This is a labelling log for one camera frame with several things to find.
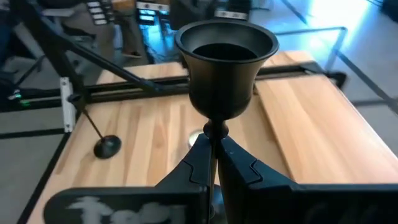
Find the light wood surface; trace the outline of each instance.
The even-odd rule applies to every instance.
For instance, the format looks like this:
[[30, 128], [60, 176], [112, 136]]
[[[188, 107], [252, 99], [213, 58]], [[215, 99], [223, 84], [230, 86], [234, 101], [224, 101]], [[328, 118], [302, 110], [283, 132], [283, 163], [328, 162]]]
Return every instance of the light wood surface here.
[[[305, 52], [282, 52], [270, 58], [264, 66], [312, 60]], [[175, 62], [126, 69], [143, 78], [187, 75], [187, 71]], [[98, 83], [123, 81], [104, 71]], [[206, 118], [195, 111], [186, 95], [94, 104], [88, 111], [103, 134], [116, 134], [121, 138], [121, 151], [108, 160], [96, 159], [93, 146], [98, 136], [88, 120], [81, 116], [28, 223], [43, 223], [42, 212], [47, 200], [70, 187], [155, 185], [185, 156], [189, 135], [206, 123]], [[289, 176], [258, 96], [253, 97], [241, 116], [227, 124], [229, 135], [238, 144]]]
[[[264, 66], [312, 60], [305, 52], [285, 52]], [[178, 63], [127, 69], [143, 78], [187, 74]], [[123, 80], [110, 72], [98, 80], [112, 82]], [[326, 78], [261, 81], [256, 87], [259, 96], [228, 126], [229, 135], [264, 163], [306, 183], [396, 180], [397, 159]], [[122, 139], [121, 151], [108, 160], [96, 159], [98, 137], [82, 116], [28, 223], [43, 223], [47, 200], [70, 187], [155, 185], [187, 153], [189, 135], [206, 122], [186, 95], [101, 103], [88, 111], [103, 134]]]
[[[155, 3], [155, 4], [165, 4], [169, 5], [170, 0], [153, 0], [146, 2]], [[136, 8], [136, 0], [112, 0], [112, 5], [114, 10], [125, 11]]]
[[323, 75], [256, 83], [299, 183], [398, 182], [398, 160]]
[[136, 0], [112, 0], [113, 9], [125, 11], [136, 8]]

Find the white label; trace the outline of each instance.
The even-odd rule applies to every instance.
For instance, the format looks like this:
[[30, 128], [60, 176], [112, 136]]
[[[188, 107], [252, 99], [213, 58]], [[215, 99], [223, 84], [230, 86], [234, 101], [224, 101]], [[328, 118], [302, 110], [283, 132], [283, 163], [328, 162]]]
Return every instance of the white label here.
[[156, 224], [166, 220], [170, 220], [172, 224], [185, 223], [185, 206], [183, 205], [161, 205], [157, 202], [150, 202], [144, 204], [137, 212], [132, 210], [114, 211], [107, 204], [100, 202], [99, 198], [85, 196], [78, 198], [66, 209], [81, 210], [83, 224], [101, 224], [103, 217], [110, 217], [112, 224]]
[[155, 4], [148, 2], [137, 2], [138, 9], [149, 9], [154, 11], [169, 11], [169, 5], [165, 4]]
[[102, 12], [102, 9], [101, 8], [92, 8], [92, 9], [90, 9], [90, 12], [91, 13], [99, 13], [99, 12]]
[[100, 3], [99, 2], [88, 2], [87, 5], [89, 7], [99, 7]]
[[94, 15], [93, 15], [93, 18], [94, 18], [94, 19], [104, 19], [104, 18], [105, 18], [105, 15], [104, 15], [104, 14], [94, 14]]
[[103, 24], [106, 24], [106, 20], [104, 19], [95, 21], [95, 25], [103, 25]]
[[63, 112], [63, 127], [66, 133], [73, 131], [75, 126], [75, 107], [69, 103], [68, 97], [73, 93], [73, 88], [69, 82], [69, 78], [60, 78], [62, 112]]
[[219, 11], [219, 10], [217, 10], [215, 12], [215, 16], [222, 17], [222, 18], [228, 18], [228, 19], [244, 19], [244, 20], [246, 20], [248, 18], [248, 15], [246, 13]]

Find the wood grain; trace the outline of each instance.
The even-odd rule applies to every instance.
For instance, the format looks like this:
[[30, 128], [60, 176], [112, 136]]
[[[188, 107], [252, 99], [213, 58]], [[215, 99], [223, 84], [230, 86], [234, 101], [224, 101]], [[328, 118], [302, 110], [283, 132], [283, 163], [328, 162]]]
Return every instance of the wood grain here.
[[398, 159], [323, 75], [256, 83], [292, 178], [398, 182]]
[[[273, 56], [264, 66], [310, 61], [311, 56], [305, 52], [289, 52]], [[187, 73], [179, 63], [126, 69], [143, 78]], [[105, 71], [98, 83], [123, 81]], [[206, 123], [206, 118], [196, 112], [186, 95], [94, 104], [88, 107], [88, 112], [102, 133], [121, 138], [121, 150], [111, 159], [97, 159], [93, 146], [98, 136], [81, 116], [28, 223], [43, 223], [42, 212], [47, 200], [70, 187], [155, 185], [186, 155], [189, 135]], [[227, 125], [229, 135], [243, 148], [275, 170], [290, 175], [258, 96], [253, 97], [241, 116], [228, 121]]]
[[125, 11], [136, 8], [135, 0], [112, 0], [112, 6], [114, 10]]

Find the white sticker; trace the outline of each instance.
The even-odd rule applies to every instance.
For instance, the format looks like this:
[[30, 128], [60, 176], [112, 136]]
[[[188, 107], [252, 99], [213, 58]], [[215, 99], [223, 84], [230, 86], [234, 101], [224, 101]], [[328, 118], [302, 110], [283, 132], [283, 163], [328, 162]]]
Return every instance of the white sticker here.
[[137, 2], [138, 9], [149, 9], [153, 11], [169, 11], [169, 5], [165, 4], [155, 4], [148, 2]]
[[91, 13], [99, 13], [99, 12], [102, 12], [102, 9], [101, 8], [92, 8], [92, 9], [90, 9], [90, 12]]
[[81, 210], [83, 224], [101, 224], [103, 217], [109, 217], [111, 224], [146, 224], [163, 223], [170, 220], [171, 224], [185, 223], [184, 205], [161, 205], [150, 202], [142, 205], [138, 211], [113, 210], [110, 206], [100, 202], [99, 198], [86, 196], [78, 198], [66, 209]]
[[95, 14], [93, 15], [94, 19], [105, 19], [105, 15], [104, 14]]
[[229, 11], [219, 11], [215, 12], [216, 17], [229, 18], [229, 19], [247, 19], [248, 15], [242, 12], [229, 12]]
[[87, 6], [89, 6], [89, 7], [100, 7], [100, 3], [99, 2], [88, 2]]
[[103, 25], [103, 24], [106, 24], [106, 20], [104, 19], [95, 21], [95, 25]]

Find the metal bracket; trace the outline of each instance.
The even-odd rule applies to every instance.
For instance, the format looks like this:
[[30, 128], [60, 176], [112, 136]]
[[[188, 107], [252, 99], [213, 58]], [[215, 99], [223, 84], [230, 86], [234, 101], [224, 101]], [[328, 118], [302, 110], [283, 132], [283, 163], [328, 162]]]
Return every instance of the metal bracket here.
[[73, 93], [72, 84], [69, 81], [68, 77], [60, 78], [60, 87], [61, 87], [61, 101], [62, 101], [62, 111], [63, 111], [63, 127], [66, 133], [70, 133], [73, 131], [75, 127], [75, 107], [68, 102], [68, 96]]

